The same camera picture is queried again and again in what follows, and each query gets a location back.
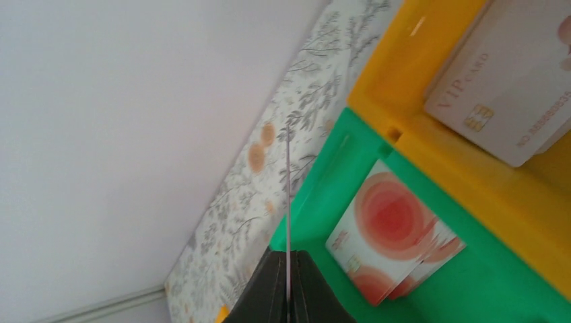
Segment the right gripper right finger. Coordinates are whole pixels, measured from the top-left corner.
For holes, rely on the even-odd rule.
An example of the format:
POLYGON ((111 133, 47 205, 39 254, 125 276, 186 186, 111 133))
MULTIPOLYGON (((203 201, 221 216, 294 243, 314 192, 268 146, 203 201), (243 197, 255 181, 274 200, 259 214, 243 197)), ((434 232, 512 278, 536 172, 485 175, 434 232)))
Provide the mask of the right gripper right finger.
POLYGON ((355 322, 307 251, 291 253, 290 322, 355 322))

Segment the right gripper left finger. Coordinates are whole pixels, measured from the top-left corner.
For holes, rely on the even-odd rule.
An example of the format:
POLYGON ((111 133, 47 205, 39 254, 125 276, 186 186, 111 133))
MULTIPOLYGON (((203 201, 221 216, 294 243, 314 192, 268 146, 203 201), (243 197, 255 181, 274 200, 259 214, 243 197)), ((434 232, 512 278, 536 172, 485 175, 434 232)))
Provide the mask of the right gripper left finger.
POLYGON ((285 283, 285 252, 266 250, 224 323, 285 322, 285 283))

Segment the white card with red circle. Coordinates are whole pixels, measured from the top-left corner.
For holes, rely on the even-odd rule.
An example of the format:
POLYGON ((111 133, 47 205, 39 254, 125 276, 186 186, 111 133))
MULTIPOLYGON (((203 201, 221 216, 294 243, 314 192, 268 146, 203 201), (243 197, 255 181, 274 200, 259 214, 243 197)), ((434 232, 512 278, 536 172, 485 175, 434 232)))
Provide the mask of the white card with red circle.
POLYGON ((286 301, 287 301, 287 306, 289 307, 291 304, 291 298, 292 298, 292 260, 291 260, 291 253, 292 253, 292 249, 291 249, 291 203, 292 203, 292 198, 291 198, 291 170, 290 170, 290 125, 287 124, 286 125, 286 140, 285 140, 285 144, 286 144, 286 155, 285 155, 285 161, 286 161, 286 185, 285 185, 285 191, 286 191, 286 203, 287 203, 287 211, 285 214, 285 218, 286 218, 286 254, 285 254, 285 259, 286 259, 286 284, 285 284, 285 294, 286 294, 286 301))

